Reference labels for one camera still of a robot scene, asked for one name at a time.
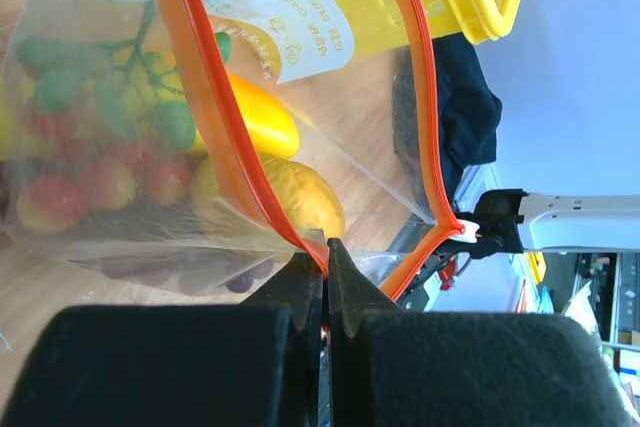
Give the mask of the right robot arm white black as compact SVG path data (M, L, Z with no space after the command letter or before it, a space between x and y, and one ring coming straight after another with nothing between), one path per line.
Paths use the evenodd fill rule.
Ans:
M474 259L496 253L639 250L639 197L558 196L521 189L483 193L465 216L479 225Z

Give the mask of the orange yellow fruit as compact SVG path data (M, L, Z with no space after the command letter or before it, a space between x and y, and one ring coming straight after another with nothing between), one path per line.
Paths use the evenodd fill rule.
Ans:
M296 122L274 96L229 72L229 80L256 151L290 159L299 150Z

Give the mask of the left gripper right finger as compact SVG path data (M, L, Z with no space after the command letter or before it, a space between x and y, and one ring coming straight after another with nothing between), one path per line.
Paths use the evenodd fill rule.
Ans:
M412 312L329 241L335 426L626 426L594 339L549 314Z

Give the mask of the clear zip top bag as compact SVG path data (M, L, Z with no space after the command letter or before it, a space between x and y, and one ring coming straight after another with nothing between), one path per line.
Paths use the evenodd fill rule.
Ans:
M26 0L11 47L28 28L127 11L146 0ZM231 235L200 233L166 241L79 240L41 243L3 224L14 240L58 261L136 283L223 300L247 294L247 274L266 279L303 250L313 232L291 224L263 169L229 80L229 72L274 96L299 130L290 159L320 174L345 214L339 238L359 266L380 265L391 241L409 222L432 230L385 284L396 294L408 276L446 239L474 243L476 225L462 220L445 191L439 151L436 65L422 0L395 0L407 44L358 56L352 28L335 0L155 0L162 17L149 41L170 48L185 72L184 93L231 210L257 226ZM411 55L420 165L428 211L417 205L394 152L392 87L397 57Z

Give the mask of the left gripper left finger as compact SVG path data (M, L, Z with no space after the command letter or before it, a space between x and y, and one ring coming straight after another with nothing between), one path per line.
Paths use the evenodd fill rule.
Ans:
M5 426L314 426L328 245L236 305L85 305L57 313Z

